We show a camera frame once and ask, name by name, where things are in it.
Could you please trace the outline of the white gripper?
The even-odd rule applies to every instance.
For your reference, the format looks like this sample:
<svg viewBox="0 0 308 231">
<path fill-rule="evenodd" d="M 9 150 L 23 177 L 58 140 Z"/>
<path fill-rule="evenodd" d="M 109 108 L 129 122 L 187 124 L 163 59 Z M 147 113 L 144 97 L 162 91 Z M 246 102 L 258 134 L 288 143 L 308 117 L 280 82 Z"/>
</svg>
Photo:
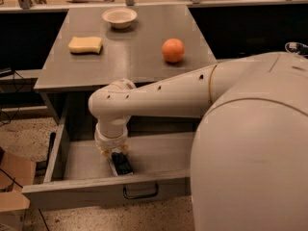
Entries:
<svg viewBox="0 0 308 231">
<path fill-rule="evenodd" d="M 129 146 L 126 142 L 128 138 L 128 130 L 126 126 L 103 126 L 96 125 L 94 132 L 94 140 L 98 147 L 100 147 L 100 153 L 106 158 L 111 157 L 112 149 L 116 149 L 121 146 L 122 153 L 127 153 Z"/>
</svg>

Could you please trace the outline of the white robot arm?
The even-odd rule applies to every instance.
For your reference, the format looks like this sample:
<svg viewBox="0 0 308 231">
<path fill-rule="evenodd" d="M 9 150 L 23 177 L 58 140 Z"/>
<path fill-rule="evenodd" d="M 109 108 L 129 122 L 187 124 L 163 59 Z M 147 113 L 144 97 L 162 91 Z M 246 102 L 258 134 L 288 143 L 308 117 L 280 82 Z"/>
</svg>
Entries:
<svg viewBox="0 0 308 231">
<path fill-rule="evenodd" d="M 115 148 L 130 116 L 200 120 L 192 143 L 196 231 L 308 231 L 308 60 L 278 52 L 213 64 L 89 100 L 95 139 Z"/>
</svg>

